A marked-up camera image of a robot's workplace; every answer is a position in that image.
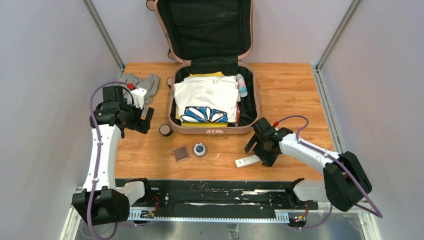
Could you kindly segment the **red white garment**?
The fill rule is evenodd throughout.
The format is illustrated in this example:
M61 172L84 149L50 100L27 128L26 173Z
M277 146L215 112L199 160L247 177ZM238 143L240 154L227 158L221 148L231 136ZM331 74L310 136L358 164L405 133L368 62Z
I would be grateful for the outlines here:
M239 104L237 104L237 106L236 106L236 121L235 121L235 123L234 123L234 126L235 127L238 127L239 126L239 123L240 123L240 115L241 115L241 111L240 111L240 106L239 106Z

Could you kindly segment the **white rectangular box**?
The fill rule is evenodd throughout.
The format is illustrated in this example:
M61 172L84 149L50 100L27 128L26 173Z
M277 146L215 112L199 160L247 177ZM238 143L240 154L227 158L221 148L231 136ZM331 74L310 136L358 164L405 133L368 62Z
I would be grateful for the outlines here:
M261 159L255 154L250 155L250 156L246 156L246 157L243 157L243 158L240 158L240 159L237 159L237 160L234 161L235 167L237 169L244 168L244 167L254 165L254 164L257 164L257 163L261 163L261 162L262 162Z

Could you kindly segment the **round blue-lid jar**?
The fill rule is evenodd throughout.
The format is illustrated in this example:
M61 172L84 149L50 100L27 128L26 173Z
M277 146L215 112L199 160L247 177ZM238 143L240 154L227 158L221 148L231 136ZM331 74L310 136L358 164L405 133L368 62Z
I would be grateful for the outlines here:
M198 158L204 157L207 154L207 151L206 145L201 142L195 143L192 147L193 154Z

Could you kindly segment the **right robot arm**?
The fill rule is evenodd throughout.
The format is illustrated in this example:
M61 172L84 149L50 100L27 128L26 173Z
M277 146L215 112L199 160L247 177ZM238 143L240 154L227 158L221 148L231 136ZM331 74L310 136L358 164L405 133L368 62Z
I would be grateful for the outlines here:
M300 132L282 127L279 122L270 124L262 117L253 125L253 136L244 147L245 153L253 152L253 159L272 167L280 155L293 157L323 176L323 181L299 178L291 182L285 191L286 204L298 209L307 201L328 201L342 212L360 205L362 199L371 205L371 212L378 214L369 194L372 184L358 157L350 152L342 153L319 147L301 138Z

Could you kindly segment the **white bottle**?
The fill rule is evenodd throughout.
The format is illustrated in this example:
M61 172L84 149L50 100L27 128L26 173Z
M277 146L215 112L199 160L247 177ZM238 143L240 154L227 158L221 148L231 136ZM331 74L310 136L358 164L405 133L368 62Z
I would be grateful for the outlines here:
M235 77L235 80L237 82L237 89L238 89L239 96L241 98L246 97L248 95L248 89L246 86L245 78L238 73Z

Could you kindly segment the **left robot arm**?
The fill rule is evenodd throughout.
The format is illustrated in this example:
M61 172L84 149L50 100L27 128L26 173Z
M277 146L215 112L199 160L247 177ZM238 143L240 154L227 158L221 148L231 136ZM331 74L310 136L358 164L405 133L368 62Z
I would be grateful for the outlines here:
M93 226L128 220L130 208L142 207L153 201L151 186L146 178L130 179L117 188L115 166L117 148L125 130L147 134L154 109L145 108L148 91L142 87L111 85L102 87L103 101L89 118L92 128L92 152L82 192L72 196L72 206L86 224ZM142 113L147 110L145 118Z

